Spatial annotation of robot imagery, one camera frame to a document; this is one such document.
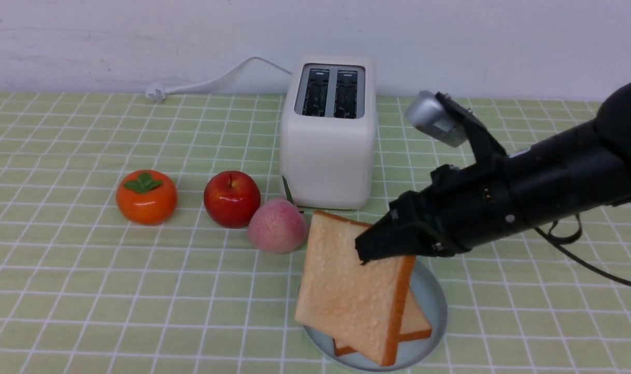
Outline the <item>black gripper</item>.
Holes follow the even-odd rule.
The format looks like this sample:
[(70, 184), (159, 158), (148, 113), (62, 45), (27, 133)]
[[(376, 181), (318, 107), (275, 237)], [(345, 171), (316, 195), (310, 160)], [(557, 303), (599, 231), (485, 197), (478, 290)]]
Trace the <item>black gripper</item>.
[(508, 232), (507, 181), (491, 171), (445, 165), (420, 192), (406, 192), (390, 210), (355, 239), (362, 265), (399, 256), (452, 257)]

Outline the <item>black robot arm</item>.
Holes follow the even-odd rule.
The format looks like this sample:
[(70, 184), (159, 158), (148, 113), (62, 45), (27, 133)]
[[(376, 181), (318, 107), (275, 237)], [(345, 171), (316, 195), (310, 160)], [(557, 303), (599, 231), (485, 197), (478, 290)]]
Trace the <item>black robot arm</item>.
[(507, 154), (489, 130), (446, 94), (421, 92), (406, 111), (432, 135), (436, 122), (464, 130), (475, 163), (444, 164), (431, 184), (408, 190), (355, 240), (362, 263), (396, 256), (453, 257), (604, 205), (631, 202), (631, 83), (596, 116)]

